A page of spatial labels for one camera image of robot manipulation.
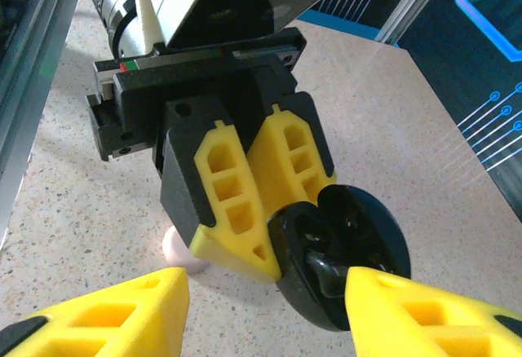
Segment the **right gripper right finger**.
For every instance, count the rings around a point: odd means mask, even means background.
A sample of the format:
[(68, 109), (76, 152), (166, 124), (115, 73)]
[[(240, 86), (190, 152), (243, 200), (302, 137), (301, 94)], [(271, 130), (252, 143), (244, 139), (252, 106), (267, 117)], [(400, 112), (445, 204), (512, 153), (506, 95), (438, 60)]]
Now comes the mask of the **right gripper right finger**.
[(519, 356), (521, 316), (368, 267), (347, 273), (345, 305), (358, 356)]

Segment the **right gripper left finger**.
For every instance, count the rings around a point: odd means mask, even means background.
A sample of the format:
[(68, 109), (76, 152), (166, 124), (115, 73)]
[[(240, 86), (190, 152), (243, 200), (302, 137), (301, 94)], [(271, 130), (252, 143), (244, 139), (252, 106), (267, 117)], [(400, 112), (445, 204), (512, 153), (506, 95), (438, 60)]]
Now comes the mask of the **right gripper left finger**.
[(1, 330), (3, 356), (179, 356), (188, 274), (168, 267), (34, 312)]

